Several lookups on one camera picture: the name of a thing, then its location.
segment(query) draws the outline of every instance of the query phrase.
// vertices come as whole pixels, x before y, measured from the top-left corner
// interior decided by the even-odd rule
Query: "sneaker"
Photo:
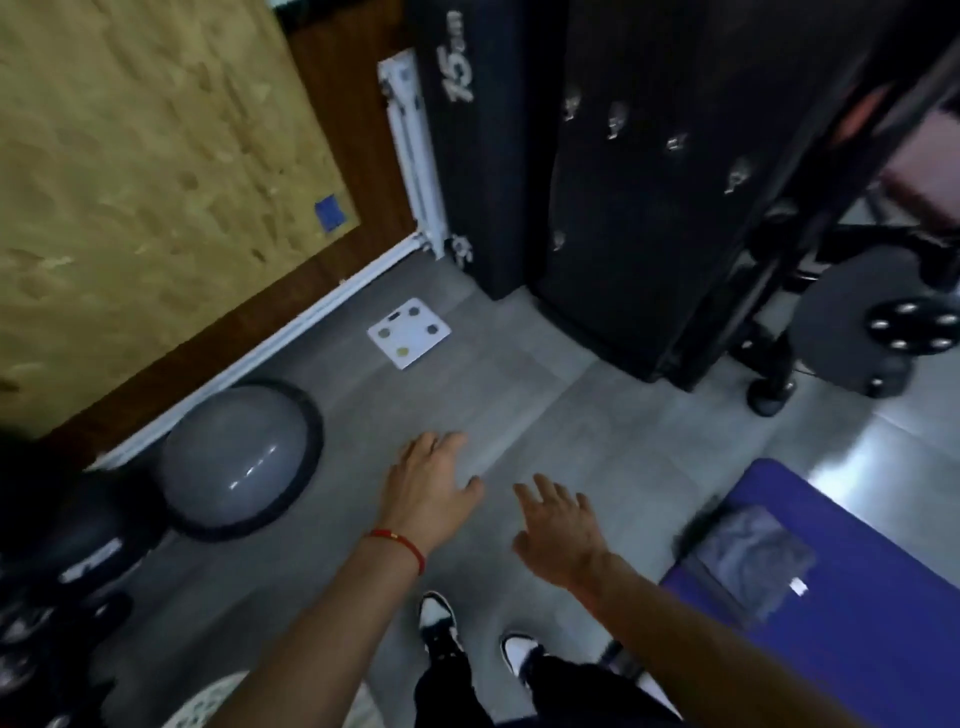
[[[527,688],[530,678],[530,667],[533,658],[546,654],[543,645],[530,635],[521,632],[508,632],[500,639],[500,654],[510,672],[514,674]]]
[[[465,654],[453,610],[436,592],[427,592],[420,599],[420,638],[431,663]]]

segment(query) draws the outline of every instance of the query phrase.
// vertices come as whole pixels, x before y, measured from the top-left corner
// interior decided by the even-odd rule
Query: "red string bracelet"
[[[417,563],[420,564],[420,570],[418,571],[417,576],[423,576],[423,571],[426,569],[426,559],[423,558],[423,554],[420,553],[420,549],[414,546],[410,539],[405,536],[400,536],[400,534],[394,533],[393,531],[388,531],[386,528],[375,528],[367,535],[375,539],[392,539],[409,548],[410,552],[417,557]]]

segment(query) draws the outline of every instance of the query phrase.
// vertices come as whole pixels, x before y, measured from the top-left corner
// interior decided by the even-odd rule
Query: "gray towel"
[[[813,549],[755,505],[723,517],[684,560],[741,626],[765,621],[790,583],[816,563]]]

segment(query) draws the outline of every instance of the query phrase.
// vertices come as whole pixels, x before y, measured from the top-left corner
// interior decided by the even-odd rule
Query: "plywood board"
[[[0,224],[0,425],[38,435],[356,215],[263,0],[8,0]]]

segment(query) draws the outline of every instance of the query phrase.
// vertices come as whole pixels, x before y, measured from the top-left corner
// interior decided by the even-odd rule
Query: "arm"
[[[515,491],[526,520],[514,550],[570,592],[646,667],[685,719],[703,728],[862,723],[719,622],[637,574],[607,548],[586,496],[543,475],[542,501]]]
[[[427,432],[410,443],[390,468],[376,527],[405,536],[424,556],[449,539],[483,496],[479,478],[462,491],[454,483],[466,441]],[[418,568],[404,545],[362,539],[208,728],[340,728]]]

